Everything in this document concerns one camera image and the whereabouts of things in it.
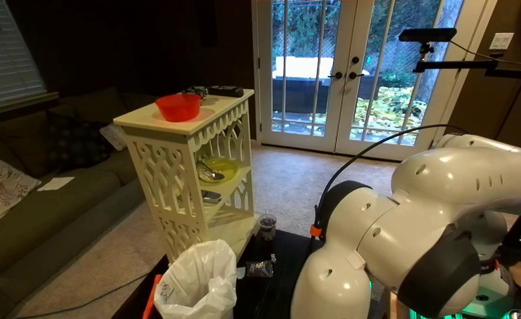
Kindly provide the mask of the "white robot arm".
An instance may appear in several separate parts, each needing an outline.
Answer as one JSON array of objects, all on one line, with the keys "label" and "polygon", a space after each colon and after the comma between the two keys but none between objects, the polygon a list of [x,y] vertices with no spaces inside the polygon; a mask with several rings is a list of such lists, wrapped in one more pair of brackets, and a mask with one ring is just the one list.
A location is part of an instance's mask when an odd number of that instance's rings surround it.
[{"label": "white robot arm", "polygon": [[403,159],[387,195],[343,181],[320,198],[324,244],[302,264],[290,319],[366,319],[375,282],[423,317],[497,319],[511,308],[494,260],[506,214],[521,216],[521,147],[476,135]]}]

